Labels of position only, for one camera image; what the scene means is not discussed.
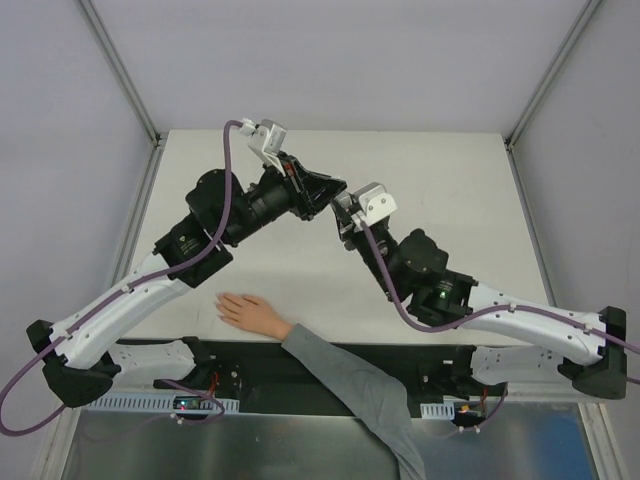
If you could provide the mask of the clear nail polish bottle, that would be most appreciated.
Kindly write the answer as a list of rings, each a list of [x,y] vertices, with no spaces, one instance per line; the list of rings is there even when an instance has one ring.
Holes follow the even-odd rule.
[[[344,191],[337,195],[332,201],[331,206],[334,210],[348,211],[353,205],[352,196],[349,192]]]

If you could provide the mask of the grey sleeved forearm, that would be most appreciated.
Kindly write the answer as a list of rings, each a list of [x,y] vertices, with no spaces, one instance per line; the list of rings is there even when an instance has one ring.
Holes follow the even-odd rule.
[[[293,326],[282,347],[389,449],[401,479],[427,477],[414,440],[407,391],[399,380],[302,325]]]

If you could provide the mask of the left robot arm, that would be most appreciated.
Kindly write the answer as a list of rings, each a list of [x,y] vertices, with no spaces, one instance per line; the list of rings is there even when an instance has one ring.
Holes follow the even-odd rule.
[[[157,385],[170,379],[191,389],[209,382],[212,367],[193,338],[170,344],[165,353],[153,345],[118,353],[115,346],[157,309],[230,264],[230,250],[249,236],[286,213],[310,221],[347,187],[307,170],[293,156],[279,159],[281,169],[265,168],[248,188],[226,169],[204,173],[186,196],[188,215],[132,273],[77,314],[28,327],[33,349],[43,356],[46,383],[64,406],[88,405],[118,382]]]

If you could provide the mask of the person's hand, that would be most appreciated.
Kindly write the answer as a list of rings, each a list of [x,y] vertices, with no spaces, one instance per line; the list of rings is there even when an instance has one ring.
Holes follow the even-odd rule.
[[[250,295],[222,293],[217,296],[219,318],[239,330],[284,341],[293,329],[264,299]]]

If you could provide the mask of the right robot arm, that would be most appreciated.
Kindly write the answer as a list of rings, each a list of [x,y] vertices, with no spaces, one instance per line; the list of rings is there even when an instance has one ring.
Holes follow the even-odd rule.
[[[349,193],[331,203],[339,238],[357,251],[403,321],[423,333],[457,328],[498,334],[516,347],[470,346],[450,369],[461,394],[508,382],[566,379],[577,392],[621,400],[628,384],[626,313],[536,304],[448,269],[448,254],[421,229],[396,241],[389,232],[393,199]]]

